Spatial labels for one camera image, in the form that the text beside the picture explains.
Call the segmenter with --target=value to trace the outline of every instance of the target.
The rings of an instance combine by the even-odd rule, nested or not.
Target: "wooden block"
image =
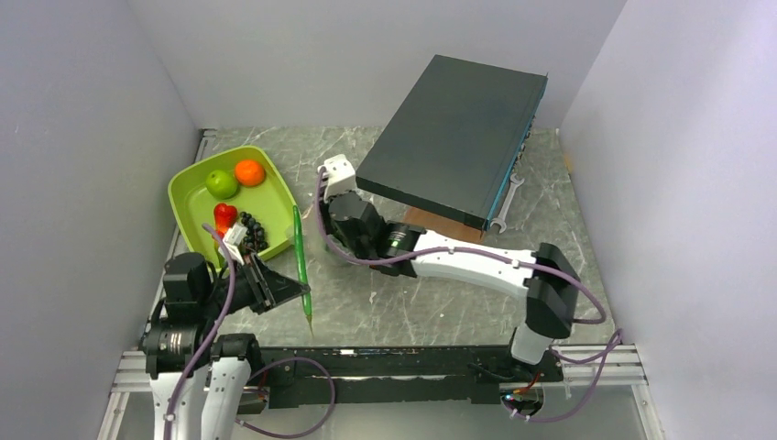
[[[402,218],[402,222],[423,226],[438,234],[466,241],[467,243],[480,244],[483,242],[483,231],[414,207],[408,209],[408,212]]]

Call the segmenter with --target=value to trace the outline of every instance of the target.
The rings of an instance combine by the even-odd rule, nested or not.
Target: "white wall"
[[[629,0],[562,124],[670,439],[777,428],[775,11]]]
[[[199,127],[385,125],[435,53],[549,73],[558,127],[626,0],[129,0]]]
[[[95,438],[197,131],[124,0],[0,3],[0,438]]]

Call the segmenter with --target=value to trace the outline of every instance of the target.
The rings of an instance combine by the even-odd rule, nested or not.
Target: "green apple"
[[[205,178],[205,188],[218,200],[228,199],[237,193],[235,176],[224,170],[213,170]]]

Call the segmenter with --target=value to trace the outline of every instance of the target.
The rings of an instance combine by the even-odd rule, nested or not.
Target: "white connector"
[[[326,168],[324,200],[356,189],[356,170],[351,162],[345,158],[345,154],[338,154],[325,160],[323,166]]]
[[[240,255],[240,249],[237,247],[237,245],[240,244],[240,241],[243,240],[243,237],[245,237],[247,233],[247,227],[240,225],[239,223],[235,223],[232,227],[229,228],[229,230],[226,231],[226,234],[224,234],[224,245],[226,246],[226,249],[229,250],[230,257],[236,261],[237,264],[243,264],[243,256]],[[224,255],[221,247],[219,247],[219,254],[221,254],[222,257],[227,258],[227,256]]]

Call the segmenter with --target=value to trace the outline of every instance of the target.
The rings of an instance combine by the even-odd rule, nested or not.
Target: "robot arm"
[[[310,287],[269,269],[256,254],[235,264],[235,294],[229,313],[249,307],[262,314],[310,291]],[[181,254],[165,264],[166,296],[151,317],[142,342],[154,397],[155,431],[164,437],[168,402],[186,364],[213,329],[224,306],[226,287],[211,281],[204,257]],[[167,316],[160,317],[162,305]],[[170,439],[231,438],[237,406],[251,373],[264,366],[256,337],[221,335],[185,378],[171,421]]]
[[[328,159],[323,166],[326,183],[319,208],[324,231],[358,259],[391,259],[424,249],[451,249],[373,265],[372,269],[391,276],[460,280],[525,299],[526,320],[517,328],[510,348],[510,354],[525,364],[537,365],[554,339],[565,339],[572,333],[577,288],[519,265],[539,263],[579,279],[557,247],[542,243],[537,250],[498,249],[458,241],[415,225],[387,222],[372,203],[356,193],[356,172],[344,155]],[[466,248],[467,252],[454,248]],[[484,255],[486,252],[506,257],[512,264],[495,263]]]

